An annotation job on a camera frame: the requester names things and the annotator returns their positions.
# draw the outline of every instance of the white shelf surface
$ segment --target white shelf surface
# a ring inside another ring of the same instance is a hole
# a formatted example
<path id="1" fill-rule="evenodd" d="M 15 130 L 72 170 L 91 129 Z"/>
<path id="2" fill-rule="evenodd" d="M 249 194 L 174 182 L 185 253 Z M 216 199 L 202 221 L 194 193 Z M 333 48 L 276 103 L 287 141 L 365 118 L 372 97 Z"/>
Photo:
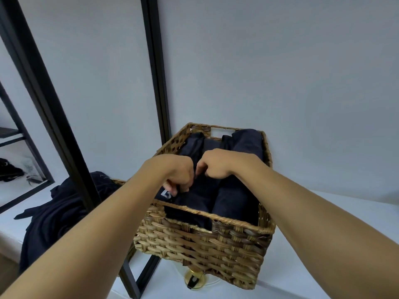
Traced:
<path id="1" fill-rule="evenodd" d="M 0 181 L 0 206 L 3 206 L 18 196 L 21 196 L 22 194 L 34 189 L 38 185 L 40 184 L 31 183 L 30 185 L 26 180 L 26 175 L 18 177 L 7 183 Z"/>
<path id="2" fill-rule="evenodd" d="M 382 232 L 393 241 L 399 243 L 399 206 L 380 202 L 354 199 L 351 197 L 315 192 L 328 201 L 336 204 L 344 210 L 352 213 L 378 231 Z M 23 212 L 26 208 L 41 205 L 51 199 L 49 188 L 46 188 L 17 206 L 0 214 L 0 238 L 6 236 L 7 246 L 0 241 L 0 253 L 10 247 L 14 250 L 14 256 L 21 250 L 25 230 L 30 223 L 30 218 L 15 221 L 13 218 Z M 150 256 L 137 252 L 131 261 L 134 277 L 137 279 Z M 258 276 L 258 284 L 255 290 L 244 291 L 224 281 L 215 285 L 204 287 L 202 290 L 193 292 L 183 284 L 180 276 L 177 276 L 172 261 L 161 260 L 152 279 L 143 294 L 146 298 L 328 298 L 326 293 L 308 273 L 296 253 L 277 229 L 270 244 L 261 272 Z M 117 278 L 112 290 L 127 298 L 120 278 Z"/>
<path id="3" fill-rule="evenodd" d="M 0 144 L 5 143 L 6 141 L 11 141 L 11 140 L 15 140 L 17 138 L 23 137 L 22 133 L 16 134 L 16 135 L 12 135 L 6 138 L 0 138 Z"/>

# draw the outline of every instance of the woven basket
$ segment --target woven basket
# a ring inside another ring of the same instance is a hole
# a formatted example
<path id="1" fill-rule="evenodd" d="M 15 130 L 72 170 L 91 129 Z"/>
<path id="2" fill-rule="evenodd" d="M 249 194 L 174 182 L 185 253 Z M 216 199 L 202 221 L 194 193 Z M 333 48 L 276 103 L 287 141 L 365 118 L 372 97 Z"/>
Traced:
<path id="1" fill-rule="evenodd" d="M 212 128 L 239 130 L 214 125 L 188 123 L 156 153 L 176 154 L 191 133 L 211 136 Z M 272 167 L 266 135 L 263 136 L 265 163 Z M 166 218 L 164 206 L 170 206 L 212 219 L 212 232 L 185 222 Z M 182 263 L 212 274 L 242 289 L 254 289 L 263 257 L 272 240 L 275 223 L 259 204 L 259 223 L 253 226 L 244 221 L 224 218 L 216 214 L 154 200 L 142 220 L 134 244 L 143 253 Z"/>

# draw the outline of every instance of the dark clothing pile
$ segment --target dark clothing pile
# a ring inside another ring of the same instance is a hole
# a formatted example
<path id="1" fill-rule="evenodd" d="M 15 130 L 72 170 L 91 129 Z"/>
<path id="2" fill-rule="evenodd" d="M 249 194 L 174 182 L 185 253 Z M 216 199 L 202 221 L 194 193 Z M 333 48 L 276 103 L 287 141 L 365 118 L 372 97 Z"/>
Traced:
<path id="1" fill-rule="evenodd" d="M 102 201 L 121 187 L 102 172 L 90 174 Z M 32 217 L 23 239 L 20 273 L 87 215 L 83 201 L 70 178 L 50 192 L 51 201 L 26 209 L 14 218 Z"/>
<path id="2" fill-rule="evenodd" d="M 195 171 L 203 153 L 216 148 L 252 153 L 263 160 L 262 135 L 253 129 L 239 130 L 232 136 L 224 135 L 221 141 L 205 138 L 200 132 L 193 133 L 187 138 L 179 154 L 192 158 Z M 230 219 L 247 221 L 253 225 L 257 225 L 258 221 L 258 200 L 234 175 L 220 180 L 207 177 L 202 173 L 196 176 L 189 192 L 181 192 L 176 197 L 172 197 L 162 187 L 156 199 Z M 165 212 L 170 219 L 197 225 L 207 230 L 212 229 L 211 220 L 205 216 L 168 206 L 165 206 Z"/>

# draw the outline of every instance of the floor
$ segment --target floor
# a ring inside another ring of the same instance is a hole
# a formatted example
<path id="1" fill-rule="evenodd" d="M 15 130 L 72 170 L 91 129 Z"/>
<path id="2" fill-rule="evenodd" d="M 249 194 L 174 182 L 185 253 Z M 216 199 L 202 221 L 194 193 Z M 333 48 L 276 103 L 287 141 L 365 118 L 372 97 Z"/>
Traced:
<path id="1" fill-rule="evenodd" d="M 17 279 L 18 264 L 0 254 L 0 295 Z"/>

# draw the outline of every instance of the forearm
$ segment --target forearm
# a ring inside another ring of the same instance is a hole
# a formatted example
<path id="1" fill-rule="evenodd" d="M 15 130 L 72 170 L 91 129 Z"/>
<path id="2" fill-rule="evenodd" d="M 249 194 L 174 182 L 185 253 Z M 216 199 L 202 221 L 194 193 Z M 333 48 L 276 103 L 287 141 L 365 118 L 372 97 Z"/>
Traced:
<path id="1" fill-rule="evenodd" d="M 34 262 L 4 299 L 106 298 L 137 227 L 165 180 L 163 166 L 144 165 Z"/>
<path id="2" fill-rule="evenodd" d="M 257 196 L 322 288 L 335 298 L 398 295 L 399 246 L 259 159 L 234 172 Z"/>

